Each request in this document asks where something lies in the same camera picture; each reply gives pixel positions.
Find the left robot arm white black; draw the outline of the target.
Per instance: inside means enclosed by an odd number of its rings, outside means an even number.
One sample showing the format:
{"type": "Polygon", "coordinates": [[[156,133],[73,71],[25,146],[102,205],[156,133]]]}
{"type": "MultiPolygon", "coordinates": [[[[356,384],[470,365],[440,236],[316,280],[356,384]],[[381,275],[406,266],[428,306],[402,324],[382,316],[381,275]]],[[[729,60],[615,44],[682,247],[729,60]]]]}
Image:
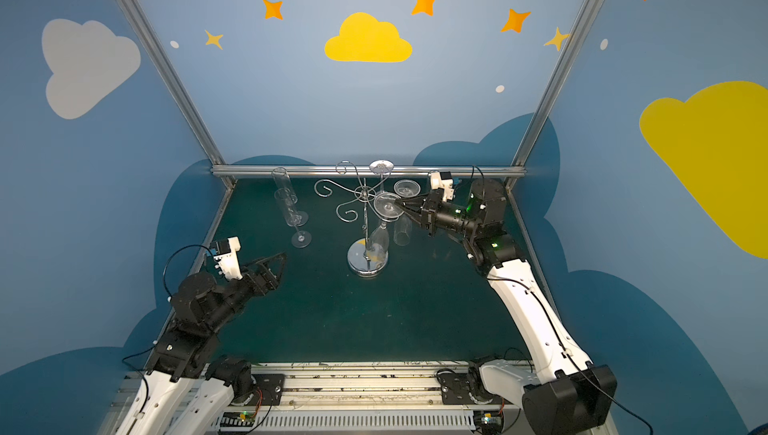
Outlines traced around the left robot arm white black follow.
{"type": "Polygon", "coordinates": [[[187,277],[170,298],[174,317],[154,346],[141,385],[118,434],[204,434],[231,403],[253,399],[259,428],[279,405],[285,377],[264,384],[253,377],[245,359],[213,357],[222,328],[247,303],[277,289],[285,253],[247,263],[242,277],[219,284],[207,272],[187,277]]]}

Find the aluminium corner post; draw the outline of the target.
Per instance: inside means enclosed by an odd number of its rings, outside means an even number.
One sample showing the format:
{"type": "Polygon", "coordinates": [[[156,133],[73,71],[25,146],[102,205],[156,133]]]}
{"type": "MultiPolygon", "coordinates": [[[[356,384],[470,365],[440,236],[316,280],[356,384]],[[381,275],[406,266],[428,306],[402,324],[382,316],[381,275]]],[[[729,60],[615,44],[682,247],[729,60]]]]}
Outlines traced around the aluminium corner post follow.
{"type": "Polygon", "coordinates": [[[225,165],[226,162],[214,139],[206,127],[199,111],[174,69],[160,38],[153,29],[139,0],[115,0],[126,20],[141,42],[169,94],[179,108],[182,116],[203,149],[212,168],[225,165]]]}
{"type": "Polygon", "coordinates": [[[588,34],[597,19],[605,0],[584,0],[571,28],[571,35],[565,41],[561,49],[552,75],[545,88],[543,96],[537,106],[513,158],[512,168],[519,174],[506,179],[506,190],[511,196],[516,182],[526,173],[526,165],[530,155],[538,141],[544,126],[554,109],[557,99],[564,88],[567,78],[578,58],[588,34]]]}

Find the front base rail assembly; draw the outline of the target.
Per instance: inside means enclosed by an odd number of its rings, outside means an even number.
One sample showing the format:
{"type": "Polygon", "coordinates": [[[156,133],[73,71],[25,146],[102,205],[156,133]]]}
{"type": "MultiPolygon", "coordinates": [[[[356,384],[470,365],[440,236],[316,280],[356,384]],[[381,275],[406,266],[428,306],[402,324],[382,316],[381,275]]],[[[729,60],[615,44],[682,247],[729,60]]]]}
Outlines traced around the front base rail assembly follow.
{"type": "Polygon", "coordinates": [[[198,379],[130,372],[102,434],[529,434],[469,394],[465,361],[221,361],[198,379]]]}

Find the clear flute glass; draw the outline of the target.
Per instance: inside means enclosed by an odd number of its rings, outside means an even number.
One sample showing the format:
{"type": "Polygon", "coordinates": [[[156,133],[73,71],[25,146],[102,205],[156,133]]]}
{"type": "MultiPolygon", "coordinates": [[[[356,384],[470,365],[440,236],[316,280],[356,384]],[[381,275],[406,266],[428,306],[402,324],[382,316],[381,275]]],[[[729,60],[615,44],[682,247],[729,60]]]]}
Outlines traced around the clear flute glass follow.
{"type": "Polygon", "coordinates": [[[271,171],[271,176],[278,189],[282,189],[285,194],[290,198],[293,208],[296,211],[296,216],[293,218],[297,222],[298,226],[305,225],[309,216],[306,212],[301,211],[297,207],[298,197],[293,188],[291,178],[285,167],[277,167],[271,171]]]}
{"type": "Polygon", "coordinates": [[[394,163],[388,160],[375,160],[370,163],[369,169],[374,175],[379,177],[379,181],[369,190],[369,194],[375,198],[376,195],[381,191],[381,187],[384,182],[392,174],[394,170],[394,163]]]}
{"type": "Polygon", "coordinates": [[[292,245],[299,249],[308,247],[312,237],[309,232],[301,229],[302,217],[295,207],[291,193],[287,189],[280,188],[275,191],[274,197],[282,211],[286,224],[295,231],[291,238],[292,245]]]}

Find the aluminium back frame rail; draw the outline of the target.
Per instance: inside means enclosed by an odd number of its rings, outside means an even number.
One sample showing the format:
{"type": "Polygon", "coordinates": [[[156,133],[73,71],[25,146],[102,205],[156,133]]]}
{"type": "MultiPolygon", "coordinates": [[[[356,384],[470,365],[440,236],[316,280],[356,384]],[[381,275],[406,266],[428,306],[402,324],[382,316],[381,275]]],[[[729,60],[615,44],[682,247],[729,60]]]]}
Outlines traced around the aluminium back frame rail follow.
{"type": "MultiPolygon", "coordinates": [[[[261,178],[270,177],[271,171],[277,167],[285,167],[291,178],[354,178],[377,177],[369,166],[356,167],[339,164],[338,166],[302,166],[302,165],[214,165],[211,172],[217,177],[261,178]]],[[[432,171],[450,171],[454,177],[463,178],[483,173],[490,178],[522,178],[526,175],[524,167],[475,167],[472,166],[394,166],[391,177],[427,177],[432,171]]]]}

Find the aluminium right corner post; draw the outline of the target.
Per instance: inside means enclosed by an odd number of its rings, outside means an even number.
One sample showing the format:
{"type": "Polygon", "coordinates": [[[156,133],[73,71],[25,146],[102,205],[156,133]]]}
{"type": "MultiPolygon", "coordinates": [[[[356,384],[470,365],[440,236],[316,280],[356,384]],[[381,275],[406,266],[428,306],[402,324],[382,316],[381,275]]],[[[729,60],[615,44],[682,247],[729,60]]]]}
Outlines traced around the aluminium right corner post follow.
{"type": "Polygon", "coordinates": [[[519,174],[506,179],[506,190],[511,196],[516,182],[526,173],[526,165],[530,155],[538,141],[544,126],[554,109],[557,99],[564,88],[567,78],[578,58],[588,34],[597,19],[605,0],[584,0],[571,28],[571,35],[565,41],[561,49],[552,75],[545,88],[543,96],[537,106],[513,158],[512,168],[519,174]]]}

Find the aluminium left corner post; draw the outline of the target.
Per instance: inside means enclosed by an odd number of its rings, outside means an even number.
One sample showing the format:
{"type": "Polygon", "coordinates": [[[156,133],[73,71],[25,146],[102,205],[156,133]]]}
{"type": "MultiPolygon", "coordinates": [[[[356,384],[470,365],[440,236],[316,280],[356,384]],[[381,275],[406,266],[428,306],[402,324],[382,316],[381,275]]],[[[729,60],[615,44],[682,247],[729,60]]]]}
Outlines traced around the aluminium left corner post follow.
{"type": "Polygon", "coordinates": [[[203,149],[212,168],[225,165],[226,162],[214,139],[206,127],[199,111],[174,69],[160,38],[153,29],[139,0],[115,0],[126,20],[141,42],[169,94],[179,108],[182,116],[203,149]]]}

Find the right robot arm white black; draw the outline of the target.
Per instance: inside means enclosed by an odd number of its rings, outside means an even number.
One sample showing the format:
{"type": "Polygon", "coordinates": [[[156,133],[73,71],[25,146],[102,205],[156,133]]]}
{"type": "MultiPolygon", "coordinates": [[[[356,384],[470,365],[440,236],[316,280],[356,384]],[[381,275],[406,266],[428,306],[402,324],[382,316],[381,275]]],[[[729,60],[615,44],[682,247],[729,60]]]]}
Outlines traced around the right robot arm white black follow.
{"type": "Polygon", "coordinates": [[[468,375],[472,396],[482,402],[496,397],[511,402],[536,434],[581,434],[604,425],[617,379],[571,338],[526,256],[505,230],[504,185],[480,178],[471,185],[467,205],[456,205],[451,198],[450,189],[438,183],[425,195],[394,203],[429,233],[442,229],[460,236],[468,259],[510,313],[533,365],[531,371],[504,359],[474,365],[468,375]]]}

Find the chrome wine glass rack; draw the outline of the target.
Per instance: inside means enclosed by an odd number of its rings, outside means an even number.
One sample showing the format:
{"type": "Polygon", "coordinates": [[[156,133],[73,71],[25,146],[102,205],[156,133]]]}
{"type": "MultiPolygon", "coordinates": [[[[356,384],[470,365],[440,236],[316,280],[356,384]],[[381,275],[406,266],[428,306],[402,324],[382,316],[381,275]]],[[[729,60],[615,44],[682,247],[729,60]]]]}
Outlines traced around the chrome wine glass rack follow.
{"type": "MultiPolygon", "coordinates": [[[[347,160],[339,162],[336,166],[339,164],[358,167],[347,160]]],[[[321,198],[330,198],[334,194],[334,191],[343,191],[351,196],[349,201],[341,202],[335,208],[335,214],[342,222],[352,224],[360,221],[362,223],[362,237],[353,242],[348,248],[346,255],[347,264],[350,270],[360,278],[373,279],[385,269],[389,262],[388,254],[386,265],[383,267],[376,267],[365,255],[366,242],[379,222],[379,218],[373,208],[374,198],[369,194],[370,188],[379,181],[379,177],[378,181],[373,183],[369,183],[366,177],[356,176],[354,178],[357,181],[357,186],[354,188],[344,186],[340,182],[325,178],[317,181],[314,184],[313,190],[315,194],[321,198]]],[[[387,191],[383,184],[379,193],[381,192],[392,191],[387,191]]]]}

